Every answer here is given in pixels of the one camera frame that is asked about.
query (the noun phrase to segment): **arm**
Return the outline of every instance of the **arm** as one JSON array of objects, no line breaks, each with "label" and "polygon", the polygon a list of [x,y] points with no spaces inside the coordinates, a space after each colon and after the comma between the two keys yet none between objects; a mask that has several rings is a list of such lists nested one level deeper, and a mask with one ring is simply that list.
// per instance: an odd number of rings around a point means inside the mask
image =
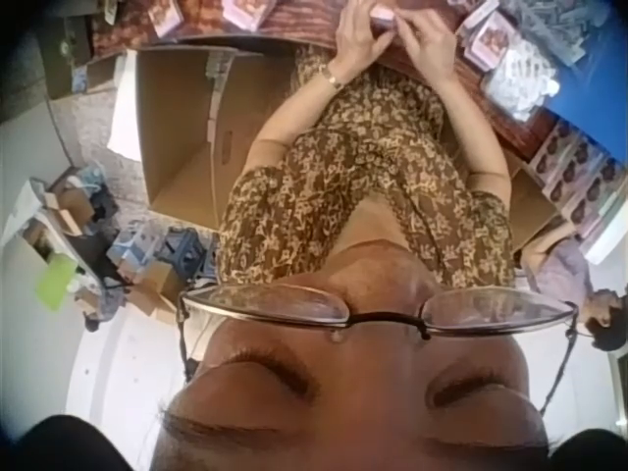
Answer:
[{"label": "arm", "polygon": [[[333,74],[332,64],[329,67]],[[321,74],[303,85],[279,107],[257,134],[242,171],[278,166],[296,138],[314,126],[337,93],[338,90]]]},{"label": "arm", "polygon": [[[338,54],[328,65],[330,74],[348,84],[373,64],[393,42],[394,31],[373,37],[370,12],[376,0],[349,0],[340,14],[336,33]],[[300,134],[314,126],[339,91],[318,74],[280,106],[251,145],[244,171],[277,166]]]},{"label": "arm", "polygon": [[576,232],[573,224],[566,222],[529,242],[521,250],[521,265],[528,267],[537,275],[548,258],[550,248],[564,238],[573,236]]},{"label": "arm", "polygon": [[459,81],[446,82],[436,92],[462,146],[469,189],[494,194],[509,208],[510,174],[493,128]]},{"label": "arm", "polygon": [[445,105],[471,172],[469,188],[494,194],[509,207],[510,176],[497,137],[455,74],[455,35],[433,10],[397,10],[396,22],[414,67]]}]

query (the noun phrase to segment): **eyelash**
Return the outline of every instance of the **eyelash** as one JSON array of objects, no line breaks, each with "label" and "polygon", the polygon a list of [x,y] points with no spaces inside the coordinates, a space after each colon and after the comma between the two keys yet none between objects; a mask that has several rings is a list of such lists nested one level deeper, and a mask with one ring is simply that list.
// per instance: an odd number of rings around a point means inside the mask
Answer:
[{"label": "eyelash", "polygon": [[507,384],[506,380],[496,371],[478,371],[440,388],[429,397],[428,404],[434,408],[447,407],[488,386],[506,387]]},{"label": "eyelash", "polygon": [[[319,388],[299,365],[286,363],[273,350],[245,349],[230,358],[228,363],[257,363],[273,373],[298,397],[313,402],[319,395]],[[506,380],[497,371],[481,370],[456,380],[428,395],[428,405],[432,408],[447,407],[488,386],[507,387]]]},{"label": "eyelash", "polygon": [[318,388],[299,365],[286,363],[273,350],[242,350],[226,363],[257,363],[268,369],[298,397],[312,402],[318,396]]}]

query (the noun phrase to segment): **man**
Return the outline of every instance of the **man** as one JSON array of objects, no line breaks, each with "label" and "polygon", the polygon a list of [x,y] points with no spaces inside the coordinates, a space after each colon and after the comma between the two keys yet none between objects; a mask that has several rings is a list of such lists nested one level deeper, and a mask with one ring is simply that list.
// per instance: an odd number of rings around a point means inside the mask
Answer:
[{"label": "man", "polygon": [[578,306],[579,321],[593,335],[595,348],[617,350],[628,336],[627,296],[593,289],[589,264],[574,235],[574,226],[565,222],[537,237],[523,248],[521,266],[531,290]]}]

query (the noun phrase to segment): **eyeglass frame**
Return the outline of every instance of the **eyeglass frame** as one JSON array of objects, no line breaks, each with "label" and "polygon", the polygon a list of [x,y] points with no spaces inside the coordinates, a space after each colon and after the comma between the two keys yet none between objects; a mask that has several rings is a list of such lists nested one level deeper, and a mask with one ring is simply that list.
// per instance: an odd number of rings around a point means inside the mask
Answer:
[{"label": "eyeglass frame", "polygon": [[[244,288],[246,286],[247,285],[241,285],[238,287]],[[304,289],[308,291],[322,293],[325,296],[337,297],[321,289],[315,289],[315,288],[310,288],[310,287],[301,287],[301,286],[294,286],[294,285],[288,285],[288,284],[279,284],[279,285],[274,285],[274,286]],[[564,376],[567,363],[569,361],[573,348],[576,345],[576,340],[578,339],[577,325],[578,325],[579,308],[576,304],[570,301],[560,301],[561,303],[570,307],[571,308],[570,311],[565,311],[565,313],[563,313],[561,316],[555,317],[553,319],[550,319],[550,320],[541,319],[534,323],[527,324],[525,326],[520,326],[520,327],[514,326],[511,328],[507,328],[507,327],[488,325],[484,327],[466,327],[465,328],[465,327],[456,326],[452,328],[439,328],[437,326],[427,324],[425,320],[423,320],[423,313],[424,313],[425,306],[428,304],[428,301],[430,301],[430,299],[433,298],[433,296],[430,296],[428,299],[423,301],[423,303],[418,308],[418,312],[416,316],[409,315],[409,314],[402,314],[398,312],[391,312],[391,311],[374,311],[374,312],[353,314],[351,313],[350,309],[348,309],[348,306],[346,305],[346,303],[343,300],[341,300],[343,304],[347,307],[348,313],[347,313],[347,318],[345,320],[338,321],[338,322],[320,322],[320,321],[317,322],[314,320],[297,320],[295,318],[271,317],[269,315],[264,315],[259,312],[253,312],[253,311],[241,309],[241,308],[226,309],[223,307],[205,304],[205,303],[199,302],[195,299],[188,297],[190,294],[193,294],[193,293],[199,293],[200,291],[205,292],[207,290],[215,290],[215,289],[219,289],[223,287],[224,285],[214,285],[214,286],[205,287],[205,288],[189,289],[187,291],[183,291],[179,295],[178,313],[181,313],[181,316],[180,315],[177,316],[177,326],[180,332],[180,352],[181,352],[181,357],[183,361],[183,367],[184,367],[183,373],[185,375],[186,384],[189,383],[192,377],[194,376],[194,373],[197,367],[197,362],[193,360],[192,358],[187,357],[187,347],[185,344],[185,338],[183,334],[183,324],[185,320],[189,317],[189,312],[187,311],[185,307],[185,302],[183,302],[184,300],[188,302],[190,305],[192,305],[193,307],[209,312],[212,315],[218,315],[221,317],[236,319],[236,320],[241,320],[241,321],[261,322],[264,324],[271,324],[271,325],[277,325],[277,326],[283,326],[283,327],[293,327],[296,329],[339,330],[339,329],[349,329],[355,325],[369,323],[369,322],[393,322],[397,324],[415,327],[419,331],[421,335],[421,339],[425,341],[430,340],[432,336],[442,337],[442,338],[471,338],[473,339],[473,338],[486,338],[486,337],[497,337],[497,336],[511,336],[513,334],[524,334],[524,333],[535,332],[537,330],[553,327],[558,324],[564,324],[565,320],[568,320],[569,318],[571,318],[571,323],[568,325],[567,331],[565,332],[565,336],[567,337],[567,348],[565,350],[565,354],[562,358],[562,361],[560,362],[560,366],[558,367],[558,371],[556,372],[556,377],[551,386],[551,389],[549,390],[549,393],[546,396],[544,405],[540,409],[540,413],[542,416],[545,415],[548,409],[548,406],[550,405],[550,402],[553,399],[553,396],[555,395],[555,392],[558,389],[558,386],[560,385],[560,381],[562,380],[562,377]],[[508,289],[511,292],[521,292],[514,288],[502,288],[502,287],[473,287],[473,288],[458,289],[457,291],[461,291],[461,292],[473,291],[473,290],[482,290],[486,288],[501,288],[501,289]]]}]

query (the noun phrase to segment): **blue tablecloth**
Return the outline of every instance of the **blue tablecloth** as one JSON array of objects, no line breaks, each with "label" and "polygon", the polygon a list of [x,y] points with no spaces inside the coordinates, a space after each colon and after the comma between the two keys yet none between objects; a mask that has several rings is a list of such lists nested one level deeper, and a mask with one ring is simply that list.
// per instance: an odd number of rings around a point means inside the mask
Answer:
[{"label": "blue tablecloth", "polygon": [[628,164],[628,33],[611,18],[574,72],[560,71],[560,92],[546,107]]}]

